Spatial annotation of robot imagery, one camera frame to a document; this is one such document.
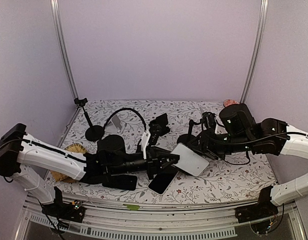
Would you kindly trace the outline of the white-edged phone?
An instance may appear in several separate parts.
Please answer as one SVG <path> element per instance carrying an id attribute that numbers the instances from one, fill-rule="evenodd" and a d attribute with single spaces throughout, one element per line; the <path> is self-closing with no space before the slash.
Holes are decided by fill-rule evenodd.
<path id="1" fill-rule="evenodd" d="M 171 185 L 172 181 L 177 175 L 176 172 L 172 173 L 161 173 L 158 174 L 153 180 L 149 183 L 148 189 L 151 190 L 152 192 L 163 195 L 168 187 Z"/>

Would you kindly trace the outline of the white phone dual camera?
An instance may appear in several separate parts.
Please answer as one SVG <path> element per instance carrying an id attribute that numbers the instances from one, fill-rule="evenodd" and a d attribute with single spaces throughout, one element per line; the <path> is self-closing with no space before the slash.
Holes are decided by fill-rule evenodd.
<path id="1" fill-rule="evenodd" d="M 208 160 L 183 144 L 178 144 L 171 154 L 179 156 L 178 163 L 174 166 L 194 177 L 199 177 L 209 166 Z"/>

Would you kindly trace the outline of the black round phone stand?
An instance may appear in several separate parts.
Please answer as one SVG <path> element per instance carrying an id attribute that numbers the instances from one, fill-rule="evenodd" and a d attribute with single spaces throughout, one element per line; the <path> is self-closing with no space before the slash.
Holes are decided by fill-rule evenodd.
<path id="1" fill-rule="evenodd" d="M 84 116 L 87 120 L 89 128 L 85 132 L 85 138 L 90 142 L 97 142 L 104 134 L 104 129 L 100 125 L 94 125 L 85 110 L 85 105 L 88 102 L 87 98 L 79 99 L 78 97 L 74 99 L 74 103 L 83 110 Z"/>
<path id="2" fill-rule="evenodd" d="M 189 121 L 188 132 L 179 136 L 177 139 L 177 144 L 182 143 L 186 147 L 190 148 L 193 151 L 199 150 L 199 136 L 194 136 L 192 134 L 194 126 L 200 126 L 202 124 L 202 119 L 199 122 L 195 122 L 194 120 Z"/>

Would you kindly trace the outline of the black phone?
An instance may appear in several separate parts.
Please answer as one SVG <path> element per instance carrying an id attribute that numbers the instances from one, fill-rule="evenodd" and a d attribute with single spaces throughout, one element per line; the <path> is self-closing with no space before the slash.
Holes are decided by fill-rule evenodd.
<path id="1" fill-rule="evenodd" d="M 103 187 L 134 191 L 136 189 L 138 178 L 134 175 L 114 175 L 109 178 L 108 182 L 102 183 Z"/>

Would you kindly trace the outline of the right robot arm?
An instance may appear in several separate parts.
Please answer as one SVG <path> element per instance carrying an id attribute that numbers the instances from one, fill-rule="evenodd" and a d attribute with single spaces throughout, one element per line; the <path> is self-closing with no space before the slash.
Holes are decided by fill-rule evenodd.
<path id="1" fill-rule="evenodd" d="M 285 155 L 308 160 L 308 132 L 274 118 L 257 123 L 244 103 L 226 106 L 218 116 L 225 133 L 216 131 L 216 115 L 205 112 L 198 123 L 190 120 L 185 144 L 213 160 L 225 160 L 232 153 Z M 192 134 L 194 125 L 201 126 L 197 136 Z"/>

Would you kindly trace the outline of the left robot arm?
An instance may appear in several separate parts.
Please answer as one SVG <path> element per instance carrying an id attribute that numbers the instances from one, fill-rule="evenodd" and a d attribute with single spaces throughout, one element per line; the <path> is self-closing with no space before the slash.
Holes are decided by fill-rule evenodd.
<path id="1" fill-rule="evenodd" d="M 93 124 L 87 129 L 86 139 L 97 143 L 97 152 L 90 154 L 44 143 L 19 123 L 0 139 L 0 176 L 17 181 L 57 217 L 64 217 L 68 206 L 62 201 L 62 192 L 49 186 L 30 166 L 55 171 L 88 185 L 133 191 L 137 172 L 145 171 L 148 179 L 153 179 L 180 159 L 179 155 L 156 147 L 157 139 L 169 132 L 166 115 L 144 125 L 133 154 L 126 153 L 121 136 L 105 135 L 104 130 L 103 126 Z"/>

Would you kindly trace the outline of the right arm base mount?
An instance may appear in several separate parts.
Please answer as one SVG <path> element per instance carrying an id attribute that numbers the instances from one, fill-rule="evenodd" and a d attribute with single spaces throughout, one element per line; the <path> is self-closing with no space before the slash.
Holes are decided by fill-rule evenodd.
<path id="1" fill-rule="evenodd" d="M 235 217 L 239 223 L 258 220 L 278 214 L 278 208 L 271 202 L 273 186 L 263 188 L 258 196 L 257 203 L 240 206 L 235 209 Z"/>

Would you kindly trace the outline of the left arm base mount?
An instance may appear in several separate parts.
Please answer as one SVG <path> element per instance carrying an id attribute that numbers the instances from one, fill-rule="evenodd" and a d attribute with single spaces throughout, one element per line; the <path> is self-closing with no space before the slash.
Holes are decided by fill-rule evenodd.
<path id="1" fill-rule="evenodd" d="M 51 204 L 42 204 L 42 213 L 52 216 L 58 220 L 68 220 L 71 222 L 82 223 L 86 208 L 81 200 L 74 200 L 69 203 L 63 202 L 62 191 L 54 187 L 55 198 Z"/>

